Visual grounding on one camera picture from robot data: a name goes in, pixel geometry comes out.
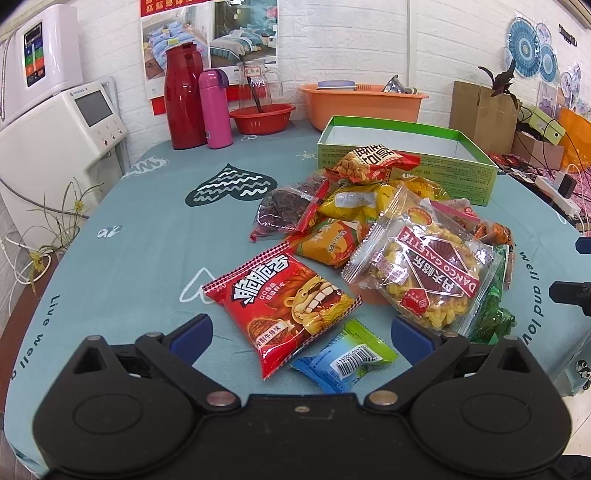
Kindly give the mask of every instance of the clear plastic wrapper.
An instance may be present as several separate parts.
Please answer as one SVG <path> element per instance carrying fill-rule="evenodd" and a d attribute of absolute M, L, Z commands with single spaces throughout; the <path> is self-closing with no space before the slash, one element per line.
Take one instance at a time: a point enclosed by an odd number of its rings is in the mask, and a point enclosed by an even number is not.
<path fill-rule="evenodd" d="M 436 181 L 418 177 L 416 175 L 404 174 L 402 178 L 391 180 L 390 183 L 394 187 L 404 185 L 413 193 L 420 196 L 422 199 L 429 200 L 449 200 L 451 197 L 448 192 L 439 185 Z"/>
<path fill-rule="evenodd" d="M 442 200 L 431 204 L 472 234 L 476 232 L 476 227 L 481 222 L 468 199 Z"/>
<path fill-rule="evenodd" d="M 407 319 L 468 335 L 500 261 L 428 200 L 401 186 L 342 277 L 379 290 Z"/>
<path fill-rule="evenodd" d="M 329 179 L 313 176 L 269 192 L 256 212 L 250 239 L 280 238 L 288 233 L 305 232 L 316 223 L 318 206 L 329 188 Z"/>

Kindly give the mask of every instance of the decorative paper fan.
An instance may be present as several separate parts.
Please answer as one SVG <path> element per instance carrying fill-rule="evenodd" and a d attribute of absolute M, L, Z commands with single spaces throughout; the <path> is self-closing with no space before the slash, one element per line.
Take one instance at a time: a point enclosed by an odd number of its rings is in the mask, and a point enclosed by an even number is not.
<path fill-rule="evenodd" d="M 570 75 L 570 91 L 575 98 L 581 92 L 581 65 L 576 62 L 573 65 L 573 73 Z"/>
<path fill-rule="evenodd" d="M 535 29 L 524 18 L 516 18 L 509 26 L 507 43 L 515 69 L 524 77 L 533 77 L 540 70 L 540 42 Z"/>
<path fill-rule="evenodd" d="M 545 82 L 552 83 L 558 73 L 558 60 L 556 54 L 552 50 L 552 46 L 544 44 L 540 48 L 542 57 L 540 66 L 540 75 Z"/>
<path fill-rule="evenodd" d="M 511 66 L 511 62 L 513 61 L 513 55 L 511 55 L 511 50 L 508 47 L 504 48 L 505 52 L 505 70 L 509 70 Z"/>
<path fill-rule="evenodd" d="M 550 45 L 552 43 L 552 33 L 545 23 L 538 23 L 535 26 L 535 33 L 538 35 L 538 40 L 541 44 Z"/>
<path fill-rule="evenodd" d="M 570 77 L 570 73 L 564 72 L 562 74 L 562 76 L 560 77 L 560 88 L 562 88 L 562 94 L 566 98 L 569 98 L 571 93 L 573 93 L 571 83 L 572 83 L 572 79 Z"/>

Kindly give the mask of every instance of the teal tablecloth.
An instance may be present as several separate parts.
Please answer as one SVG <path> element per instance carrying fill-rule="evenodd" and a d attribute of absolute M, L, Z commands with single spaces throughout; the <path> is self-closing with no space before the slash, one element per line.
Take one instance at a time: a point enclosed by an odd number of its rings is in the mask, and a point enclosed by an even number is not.
<path fill-rule="evenodd" d="M 224 309 L 199 291 L 210 275 L 217 277 L 274 245 L 248 239 L 256 199 L 275 181 L 282 185 L 306 178 L 317 165 L 318 139 L 316 130 L 302 124 L 270 137 L 236 135 L 233 146 L 217 151 L 174 151 L 164 142 L 146 152 L 109 192 L 58 266 L 15 365 L 5 433 L 30 468 L 45 470 L 31 432 L 35 411 L 87 335 L 131 343 L 145 332 L 170 332 L 196 313 L 207 313 L 214 338 L 196 368 L 243 401 L 250 393 L 319 393 L 289 367 L 263 382 L 252 346 Z M 195 195 L 187 196 L 198 188 L 197 197 L 211 203 L 189 206 L 186 199 L 194 204 Z M 518 254 L 502 303 L 517 316 L 515 334 L 554 378 L 589 338 L 591 322 L 578 307 L 552 303 L 548 287 L 554 280 L 590 280 L 591 258 L 575 251 L 578 234 L 572 226 L 509 177 L 497 178 L 490 204 L 477 211 L 513 230 Z M 345 287 L 335 270 L 306 263 Z M 364 305 L 355 313 L 388 343 L 393 316 L 389 306 Z M 318 340 L 306 354 L 316 353 L 332 336 Z M 354 390 L 362 398 L 408 367 L 399 358 Z"/>

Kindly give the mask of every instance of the digital display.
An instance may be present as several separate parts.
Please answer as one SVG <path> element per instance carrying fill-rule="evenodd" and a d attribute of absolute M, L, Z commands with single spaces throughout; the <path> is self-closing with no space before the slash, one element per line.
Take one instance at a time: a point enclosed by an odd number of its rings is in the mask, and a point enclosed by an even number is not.
<path fill-rule="evenodd" d="M 89 127 L 113 114 L 100 90 L 77 98 L 75 102 Z"/>
<path fill-rule="evenodd" d="M 27 86 L 34 85 L 45 77 L 45 57 L 43 56 L 43 23 L 39 22 L 24 35 L 25 77 Z"/>

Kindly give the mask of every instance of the yellow snack bag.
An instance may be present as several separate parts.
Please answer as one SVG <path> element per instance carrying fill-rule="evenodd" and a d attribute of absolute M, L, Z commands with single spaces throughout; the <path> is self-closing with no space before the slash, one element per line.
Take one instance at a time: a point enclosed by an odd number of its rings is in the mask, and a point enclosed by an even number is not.
<path fill-rule="evenodd" d="M 375 221 L 379 216 L 376 211 L 376 197 L 380 187 L 379 183 L 341 187 L 320 205 L 318 212 L 336 220 Z"/>
<path fill-rule="evenodd" d="M 442 200 L 450 200 L 448 192 L 441 187 L 437 182 L 425 179 L 423 177 L 407 176 L 391 182 L 395 187 L 406 185 L 411 192 L 420 196 L 422 199 L 435 200 L 441 202 Z"/>
<path fill-rule="evenodd" d="M 309 235 L 292 235 L 288 242 L 294 252 L 326 265 L 340 267 L 345 264 L 369 228 L 365 222 L 346 222 L 327 218 L 316 225 Z"/>

